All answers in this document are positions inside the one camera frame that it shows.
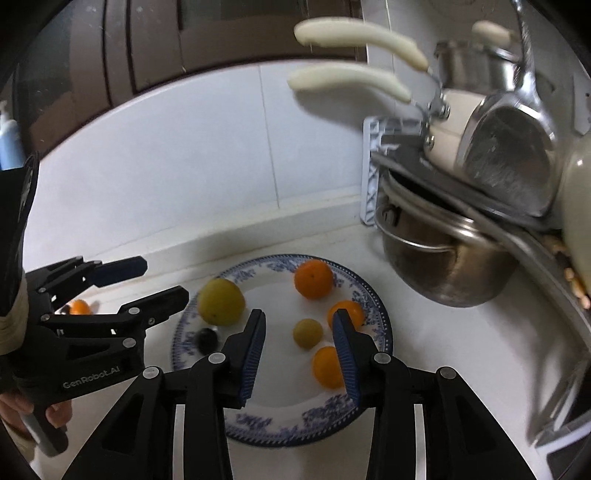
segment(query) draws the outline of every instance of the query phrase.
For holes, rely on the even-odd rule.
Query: green fruit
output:
[[[225,278],[214,278],[199,292],[197,311],[210,325],[232,325],[240,320],[246,302],[240,289]]]
[[[294,341],[303,349],[310,350],[322,340],[322,325],[313,319],[303,319],[295,324]]]

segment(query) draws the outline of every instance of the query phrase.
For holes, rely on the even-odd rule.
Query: plate rim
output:
[[[372,296],[374,296],[374,298],[376,300],[376,305],[377,305],[378,311],[379,311],[380,315],[382,316],[382,318],[384,319],[384,334],[386,337],[385,338],[385,340],[386,340],[385,352],[392,355],[392,353],[394,351],[394,338],[393,338],[393,334],[392,334],[392,323],[390,320],[390,316],[388,315],[388,311],[384,305],[384,302],[382,301],[382,299],[380,298],[378,293],[374,290],[374,288],[371,285],[369,285],[369,283],[367,283],[359,274],[355,273],[354,271],[350,270],[349,268],[347,268],[337,262],[334,262],[332,260],[327,260],[326,258],[317,257],[315,255],[307,255],[307,254],[264,255],[262,257],[251,258],[250,260],[245,260],[244,262],[237,263],[236,265],[225,269],[224,271],[222,271],[221,273],[216,275],[214,278],[224,278],[226,275],[228,275],[229,273],[231,273],[233,270],[237,269],[240,266],[242,266],[242,268],[244,268],[252,263],[262,263],[266,260],[272,260],[272,259],[277,259],[277,258],[294,258],[294,257],[306,258],[308,260],[322,260],[323,262],[326,262],[327,264],[329,264],[331,267],[335,267],[337,270],[344,271],[347,275],[354,278],[368,293],[371,293]],[[170,349],[170,360],[171,360],[171,365],[173,367],[173,371],[176,371],[179,369],[177,361],[178,361],[178,357],[180,356],[180,353],[177,353],[177,350],[180,349],[179,346],[180,346],[181,340],[182,340],[181,325],[184,324],[183,320],[185,320],[185,315],[187,315],[187,308],[189,307],[189,304],[191,303],[191,301],[193,299],[196,299],[196,298],[197,298],[197,294],[195,294],[195,296],[189,301],[189,303],[187,303],[187,306],[183,310],[183,314],[181,315],[181,318],[179,319],[179,321],[174,329],[173,344],[171,345],[171,349]],[[228,431],[226,431],[226,436],[232,440],[235,440],[236,442],[240,442],[245,445],[251,445],[251,446],[256,446],[256,447],[265,447],[265,448],[285,448],[285,447],[296,447],[296,446],[302,446],[302,445],[309,445],[310,443],[318,442],[319,440],[323,440],[325,438],[328,438],[331,435],[334,435],[335,433],[348,427],[348,425],[350,425],[357,418],[359,418],[359,416],[365,410],[366,410],[365,408],[355,407],[346,416],[344,416],[342,421],[334,424],[333,426],[330,426],[325,431],[323,431],[322,434],[311,435],[311,436],[307,436],[307,437],[295,437],[290,440],[285,440],[283,442],[272,441],[272,440],[264,441],[264,440],[245,439],[243,437],[239,437],[238,435],[233,434]]]

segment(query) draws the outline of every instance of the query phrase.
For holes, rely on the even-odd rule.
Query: yellow fruit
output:
[[[345,384],[340,371],[339,357],[333,346],[322,347],[316,352],[312,359],[312,372],[324,388],[333,390]]]
[[[359,328],[363,325],[365,321],[365,312],[363,311],[363,307],[353,300],[343,300],[338,303],[335,303],[333,307],[329,310],[328,315],[326,316],[326,321],[329,323],[330,329],[332,330],[333,316],[339,309],[347,310],[347,313],[349,314],[349,318],[351,318],[351,323],[353,323],[355,330],[359,330]]]
[[[246,302],[240,289],[225,278],[214,278],[199,292],[197,311],[210,325],[232,325],[240,320]]]
[[[302,263],[294,273],[295,289],[310,300],[326,297],[333,287],[332,270],[322,260]]]
[[[92,315],[92,310],[84,300],[74,300],[70,305],[70,315]]]
[[[313,319],[303,319],[295,324],[294,341],[303,349],[310,350],[322,340],[324,330],[322,325]]]

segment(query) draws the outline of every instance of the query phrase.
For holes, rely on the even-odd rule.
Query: human hand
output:
[[[21,413],[33,413],[33,404],[17,391],[0,394],[0,417],[22,436],[30,438],[31,434],[21,420]],[[55,428],[63,427],[72,419],[72,401],[47,407],[45,415]]]

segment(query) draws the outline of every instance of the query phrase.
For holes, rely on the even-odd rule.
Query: plate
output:
[[[316,351],[332,345],[326,322],[329,309],[338,301],[354,300],[365,312],[360,331],[371,335],[378,350],[392,353],[392,330],[388,313],[376,292],[360,276],[325,260],[333,272],[332,292],[321,300],[307,300],[294,287],[293,274],[309,255],[273,255],[250,260],[221,273],[237,284],[246,298],[242,319],[218,329],[220,341],[242,331],[252,309],[267,317],[267,337],[251,399],[241,410],[225,410],[226,434],[249,445],[288,447],[305,445],[328,437],[354,421],[362,410],[355,407],[344,388],[324,389],[313,377],[311,360]],[[292,337],[294,325],[303,318],[318,320],[323,340],[305,351]],[[196,332],[208,326],[197,312],[197,295],[191,299],[177,326],[173,368],[191,367],[202,356],[193,341]]]

